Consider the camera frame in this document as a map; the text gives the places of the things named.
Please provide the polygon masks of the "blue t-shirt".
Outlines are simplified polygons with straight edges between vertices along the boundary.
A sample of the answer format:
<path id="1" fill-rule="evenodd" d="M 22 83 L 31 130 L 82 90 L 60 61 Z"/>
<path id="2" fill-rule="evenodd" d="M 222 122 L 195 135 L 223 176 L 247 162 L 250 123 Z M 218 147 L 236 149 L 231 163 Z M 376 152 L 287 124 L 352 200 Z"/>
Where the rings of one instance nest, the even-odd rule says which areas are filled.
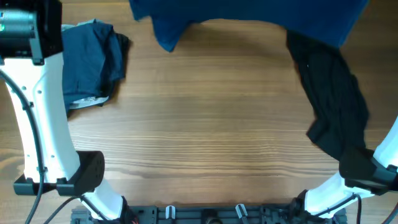
<path id="1" fill-rule="evenodd" d="M 367 0 L 130 0 L 135 20 L 152 19 L 155 38 L 174 50 L 185 29 L 213 19 L 263 21 L 341 46 Z"/>

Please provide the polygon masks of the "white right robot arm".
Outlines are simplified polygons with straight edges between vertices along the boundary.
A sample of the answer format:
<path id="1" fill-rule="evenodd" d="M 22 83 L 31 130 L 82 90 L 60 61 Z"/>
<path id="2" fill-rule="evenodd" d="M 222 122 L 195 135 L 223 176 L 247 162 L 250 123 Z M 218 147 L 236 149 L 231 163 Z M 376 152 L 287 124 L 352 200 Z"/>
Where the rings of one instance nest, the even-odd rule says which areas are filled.
<path id="1" fill-rule="evenodd" d="M 339 171 L 290 204 L 289 218 L 319 222 L 332 218 L 353 202 L 387 192 L 397 192 L 397 121 L 378 147 L 349 147 L 340 157 Z"/>

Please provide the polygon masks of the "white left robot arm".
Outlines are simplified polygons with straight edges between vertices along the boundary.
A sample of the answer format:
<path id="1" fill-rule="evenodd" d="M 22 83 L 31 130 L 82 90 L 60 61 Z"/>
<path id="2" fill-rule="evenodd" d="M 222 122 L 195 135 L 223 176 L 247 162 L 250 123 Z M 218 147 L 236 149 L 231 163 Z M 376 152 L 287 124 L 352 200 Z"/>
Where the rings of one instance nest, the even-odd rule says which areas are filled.
<path id="1" fill-rule="evenodd" d="M 18 195 L 40 200 L 56 190 L 78 199 L 100 223 L 134 223 L 126 199 L 104 178 L 101 151 L 77 151 L 62 92 L 62 3 L 1 2 L 1 78 L 17 118 L 24 149 Z"/>

